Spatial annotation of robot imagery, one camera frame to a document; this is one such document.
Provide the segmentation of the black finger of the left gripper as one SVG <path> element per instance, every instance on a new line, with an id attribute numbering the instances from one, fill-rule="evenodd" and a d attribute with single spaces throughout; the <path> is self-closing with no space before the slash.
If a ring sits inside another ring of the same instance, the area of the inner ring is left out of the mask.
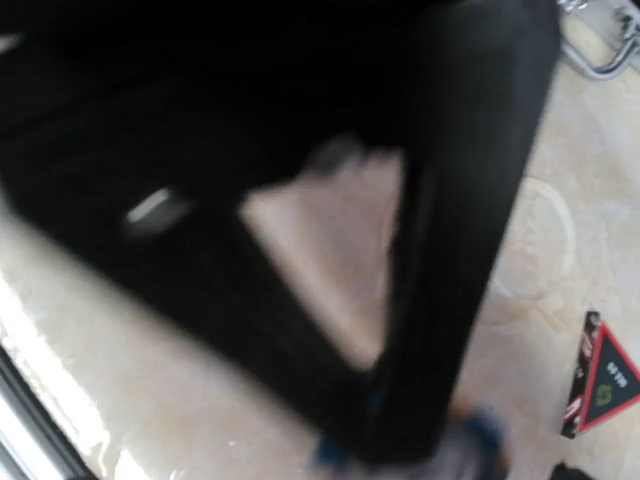
<path id="1" fill-rule="evenodd" d="M 560 50 L 552 1 L 5 1 L 11 207 L 350 456 L 434 450 Z M 349 365 L 257 237 L 400 157 L 381 357 Z"/>

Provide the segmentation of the blue white poker chip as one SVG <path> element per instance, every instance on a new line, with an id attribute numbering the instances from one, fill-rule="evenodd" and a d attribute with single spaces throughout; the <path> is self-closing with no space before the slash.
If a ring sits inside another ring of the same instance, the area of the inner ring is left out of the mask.
<path id="1" fill-rule="evenodd" d="M 318 479 L 505 479 L 504 429 L 493 412 L 454 408 L 432 454 L 410 464 L 367 466 L 328 440 L 318 443 L 311 470 Z"/>

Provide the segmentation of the aluminium poker chip case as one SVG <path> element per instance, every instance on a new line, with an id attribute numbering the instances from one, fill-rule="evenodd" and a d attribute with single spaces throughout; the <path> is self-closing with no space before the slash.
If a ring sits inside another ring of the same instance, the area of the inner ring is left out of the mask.
<path id="1" fill-rule="evenodd" d="M 566 62 L 592 81 L 609 81 L 628 70 L 639 72 L 639 2 L 557 1 L 564 20 L 574 20 L 597 38 L 611 55 L 599 64 L 570 38 L 564 36 L 562 52 Z"/>

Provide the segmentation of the clear round dealer button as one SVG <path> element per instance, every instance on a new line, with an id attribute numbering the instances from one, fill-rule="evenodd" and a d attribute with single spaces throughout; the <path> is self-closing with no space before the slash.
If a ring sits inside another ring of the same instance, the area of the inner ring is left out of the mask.
<path id="1" fill-rule="evenodd" d="M 516 300 L 543 299 L 569 276 L 575 257 L 575 224 L 564 197 L 538 178 L 524 178 L 496 261 L 495 290 Z"/>

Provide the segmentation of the black pink triangular button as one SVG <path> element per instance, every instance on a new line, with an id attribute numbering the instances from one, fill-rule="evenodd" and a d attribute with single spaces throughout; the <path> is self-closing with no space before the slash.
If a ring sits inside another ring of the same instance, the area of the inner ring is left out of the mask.
<path id="1" fill-rule="evenodd" d="M 573 439 L 639 402 L 639 369 L 597 311 L 581 332 L 561 435 Z"/>

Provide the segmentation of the aluminium front rail frame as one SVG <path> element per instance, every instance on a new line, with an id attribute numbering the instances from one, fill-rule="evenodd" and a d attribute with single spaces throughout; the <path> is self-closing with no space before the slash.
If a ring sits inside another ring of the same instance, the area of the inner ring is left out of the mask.
<path id="1" fill-rule="evenodd" d="M 1 477 L 95 477 L 6 351 L 1 352 Z"/>

